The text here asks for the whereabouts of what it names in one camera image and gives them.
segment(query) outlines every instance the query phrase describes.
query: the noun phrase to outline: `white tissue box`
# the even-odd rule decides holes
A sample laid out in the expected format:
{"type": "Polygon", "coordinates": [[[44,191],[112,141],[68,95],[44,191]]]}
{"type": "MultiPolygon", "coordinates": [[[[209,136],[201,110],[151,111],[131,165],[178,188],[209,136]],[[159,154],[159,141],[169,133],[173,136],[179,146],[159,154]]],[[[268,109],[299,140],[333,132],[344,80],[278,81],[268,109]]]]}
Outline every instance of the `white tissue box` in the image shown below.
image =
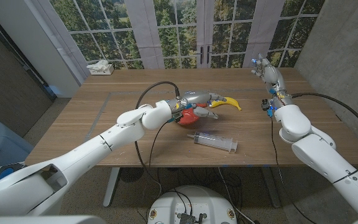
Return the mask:
{"type": "Polygon", "coordinates": [[[112,66],[112,64],[108,65],[108,68],[105,70],[93,70],[92,68],[89,69],[91,72],[91,75],[111,75],[112,71],[114,71],[114,67],[112,66]]]}

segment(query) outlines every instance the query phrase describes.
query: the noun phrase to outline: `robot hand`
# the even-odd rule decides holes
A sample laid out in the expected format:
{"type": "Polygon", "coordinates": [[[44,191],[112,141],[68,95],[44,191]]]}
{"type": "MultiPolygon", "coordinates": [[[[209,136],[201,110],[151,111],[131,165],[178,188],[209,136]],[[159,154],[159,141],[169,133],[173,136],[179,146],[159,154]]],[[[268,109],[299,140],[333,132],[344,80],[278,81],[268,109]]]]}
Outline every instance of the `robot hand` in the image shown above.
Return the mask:
{"type": "Polygon", "coordinates": [[[172,116],[175,119],[181,117],[181,111],[189,108],[193,108],[193,112],[196,116],[217,119],[218,115],[216,113],[197,106],[198,103],[207,103],[212,100],[222,100],[226,102],[225,97],[215,93],[188,91],[181,98],[168,100],[167,103],[170,105],[172,116]]]}
{"type": "Polygon", "coordinates": [[[251,72],[260,77],[265,83],[274,84],[278,81],[277,69],[262,54],[259,54],[259,60],[252,59],[252,64],[256,70],[251,72]]]}

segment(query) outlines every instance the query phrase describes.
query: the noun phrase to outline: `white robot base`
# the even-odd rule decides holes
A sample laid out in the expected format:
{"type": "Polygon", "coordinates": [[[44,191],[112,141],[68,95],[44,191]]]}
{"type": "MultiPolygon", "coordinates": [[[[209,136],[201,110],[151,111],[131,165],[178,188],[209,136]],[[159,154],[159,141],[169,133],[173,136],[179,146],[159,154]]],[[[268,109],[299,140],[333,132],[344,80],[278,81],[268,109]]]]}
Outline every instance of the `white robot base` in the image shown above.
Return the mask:
{"type": "Polygon", "coordinates": [[[158,198],[150,208],[148,224],[202,223],[235,224],[233,206],[217,192],[198,185],[184,185],[158,198]]]}

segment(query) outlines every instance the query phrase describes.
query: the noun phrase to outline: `plastic syringe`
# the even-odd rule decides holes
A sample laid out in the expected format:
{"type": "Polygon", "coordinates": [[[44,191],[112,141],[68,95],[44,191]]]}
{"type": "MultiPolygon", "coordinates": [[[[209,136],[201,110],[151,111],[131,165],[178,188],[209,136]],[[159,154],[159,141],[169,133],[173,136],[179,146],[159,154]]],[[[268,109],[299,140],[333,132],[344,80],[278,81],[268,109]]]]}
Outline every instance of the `plastic syringe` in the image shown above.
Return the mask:
{"type": "Polygon", "coordinates": [[[214,136],[212,134],[205,134],[197,131],[195,132],[195,134],[188,134],[187,136],[193,138],[194,143],[224,149],[229,152],[231,151],[231,149],[234,149],[234,152],[237,150],[237,142],[233,142],[233,138],[222,138],[219,136],[214,136]]]}

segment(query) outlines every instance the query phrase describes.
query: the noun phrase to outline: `robotic arm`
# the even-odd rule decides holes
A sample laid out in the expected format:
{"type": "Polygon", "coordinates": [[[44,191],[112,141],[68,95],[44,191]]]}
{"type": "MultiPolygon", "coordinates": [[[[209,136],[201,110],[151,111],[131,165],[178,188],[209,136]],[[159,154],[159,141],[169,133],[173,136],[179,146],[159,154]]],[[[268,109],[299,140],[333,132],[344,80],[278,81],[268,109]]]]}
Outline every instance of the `robotic arm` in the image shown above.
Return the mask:
{"type": "Polygon", "coordinates": [[[72,151],[18,170],[0,180],[0,216],[46,215],[53,213],[68,189],[113,150],[139,140],[145,129],[156,129],[194,108],[195,115],[218,118],[197,103],[226,99],[214,93],[188,92],[183,97],[142,105],[120,115],[117,124],[72,151]]]}
{"type": "Polygon", "coordinates": [[[328,179],[358,213],[358,170],[337,151],[335,142],[326,133],[313,127],[309,119],[294,105],[285,89],[284,79],[266,58],[259,54],[253,59],[252,73],[266,84],[271,100],[262,101],[262,109],[281,122],[280,137],[291,144],[292,151],[302,162],[328,179]]]}

